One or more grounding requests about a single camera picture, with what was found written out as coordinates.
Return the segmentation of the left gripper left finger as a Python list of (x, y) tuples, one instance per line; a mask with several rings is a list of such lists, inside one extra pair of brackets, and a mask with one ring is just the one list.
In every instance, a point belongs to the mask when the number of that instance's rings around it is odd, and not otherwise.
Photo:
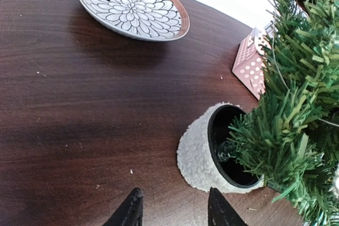
[(142, 226), (143, 194), (135, 187), (103, 226)]

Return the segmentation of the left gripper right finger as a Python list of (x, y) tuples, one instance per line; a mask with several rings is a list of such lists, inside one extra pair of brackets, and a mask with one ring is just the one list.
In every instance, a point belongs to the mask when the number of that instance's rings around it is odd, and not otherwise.
[(209, 191), (208, 225), (247, 226), (217, 188), (210, 188)]

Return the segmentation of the small green christmas tree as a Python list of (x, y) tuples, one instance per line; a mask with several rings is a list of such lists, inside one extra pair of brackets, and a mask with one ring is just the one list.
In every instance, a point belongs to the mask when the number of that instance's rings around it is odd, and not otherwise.
[(209, 107), (180, 138), (177, 166), (201, 191), (267, 186), (307, 224), (338, 225), (338, 0), (304, 5), (273, 0), (257, 107)]

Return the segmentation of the pink plastic basket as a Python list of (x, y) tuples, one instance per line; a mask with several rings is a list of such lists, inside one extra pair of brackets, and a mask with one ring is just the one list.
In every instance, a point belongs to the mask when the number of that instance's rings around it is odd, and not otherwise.
[(264, 49), (270, 48), (268, 37), (273, 34), (274, 25), (270, 22), (264, 27), (255, 27), (240, 45), (232, 67), (232, 73), (259, 100), (265, 92)]

